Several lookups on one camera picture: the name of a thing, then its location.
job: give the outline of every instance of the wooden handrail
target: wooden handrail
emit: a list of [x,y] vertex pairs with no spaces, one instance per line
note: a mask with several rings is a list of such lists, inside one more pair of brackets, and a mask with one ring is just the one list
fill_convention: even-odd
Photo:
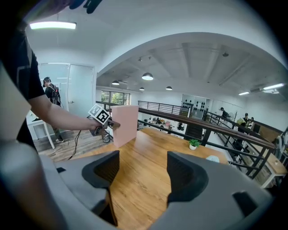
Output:
[[[118,104],[109,103],[109,102],[96,101],[96,103],[105,104],[105,105],[109,105],[109,106],[118,106]],[[202,120],[188,118],[188,117],[179,116],[179,115],[170,114],[170,113],[165,113],[165,112],[160,112],[160,111],[155,111],[155,110],[147,110],[147,109],[143,109],[140,107],[139,107],[139,112],[149,114],[149,115],[159,116],[159,117],[166,118],[166,119],[171,119],[174,121],[182,122],[184,124],[194,124],[197,126],[201,126],[204,129],[209,129],[209,130],[217,132],[217,133],[221,133],[221,134],[228,135],[231,137],[239,138],[239,139],[242,139],[244,141],[254,143],[254,144],[262,146],[262,147],[266,147],[266,148],[271,149],[271,150],[275,149],[275,146],[267,140],[262,140],[262,139],[259,139],[257,137],[253,137],[253,136],[238,132],[238,131],[230,129],[230,128],[226,128],[226,127],[219,126],[216,124],[207,123],[207,122],[202,121]]]

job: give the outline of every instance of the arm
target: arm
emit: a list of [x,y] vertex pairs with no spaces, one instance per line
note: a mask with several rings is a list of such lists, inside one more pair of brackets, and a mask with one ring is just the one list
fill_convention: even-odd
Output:
[[60,106],[51,103],[48,97],[44,94],[41,86],[38,72],[38,62],[34,53],[32,53],[28,97],[28,102],[32,106],[32,112],[43,121],[57,128],[68,130],[94,130],[96,127],[101,126],[101,124],[94,119],[81,118],[72,115],[71,113],[62,109]]
[[32,106],[31,110],[33,113],[43,121],[57,128],[67,130],[94,130],[96,127],[102,126],[94,119],[75,116],[60,106],[52,104],[46,95],[32,98],[28,102]]

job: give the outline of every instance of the black cable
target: black cable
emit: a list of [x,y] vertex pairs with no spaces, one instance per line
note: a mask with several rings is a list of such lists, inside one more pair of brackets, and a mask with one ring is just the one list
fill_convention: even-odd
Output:
[[74,155],[75,155],[75,153],[76,153],[76,149],[77,149],[77,144],[78,144],[78,138],[79,138],[79,136],[80,136],[80,133],[81,133],[81,130],[79,131],[79,133],[77,134],[77,136],[75,137],[75,149],[74,149],[74,152],[73,152],[73,154],[68,158],[68,160],[70,160]]

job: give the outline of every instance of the desk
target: desk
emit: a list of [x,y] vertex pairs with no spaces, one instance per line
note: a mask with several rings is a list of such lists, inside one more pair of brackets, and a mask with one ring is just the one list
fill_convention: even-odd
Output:
[[171,193],[167,173],[167,151],[178,151],[206,158],[215,155],[228,164],[219,151],[199,146],[189,149],[189,142],[152,128],[137,132],[136,138],[120,148],[113,143],[79,157],[120,150],[120,169],[111,185],[113,207],[121,229],[147,229],[166,210]]
[[[247,142],[245,142],[244,144],[247,144],[252,151],[254,149],[256,149],[259,152],[261,152],[261,150],[262,150],[261,146],[257,146],[254,144],[248,144]],[[265,157],[267,153],[268,153],[268,149],[265,150],[263,157]],[[266,188],[267,185],[269,185],[269,183],[273,180],[274,177],[283,177],[287,174],[287,170],[284,167],[284,165],[272,153],[268,157],[265,165],[267,166],[267,168],[271,172],[271,175],[268,177],[268,179],[261,186],[262,188]]]
[[50,137],[50,134],[48,132],[47,123],[42,121],[42,120],[32,121],[32,117],[30,117],[30,116],[27,117],[27,126],[28,127],[34,127],[34,126],[41,125],[41,124],[44,125],[45,131],[46,131],[46,135],[47,135],[47,137],[49,139],[49,142],[50,142],[52,148],[55,149],[53,141],[52,141],[52,139]]

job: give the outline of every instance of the window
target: window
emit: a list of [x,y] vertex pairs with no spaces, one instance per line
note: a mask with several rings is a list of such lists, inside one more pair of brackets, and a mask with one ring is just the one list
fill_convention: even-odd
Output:
[[110,102],[118,105],[129,105],[130,104],[130,93],[119,93],[119,92],[110,92],[102,91],[101,92],[101,101]]

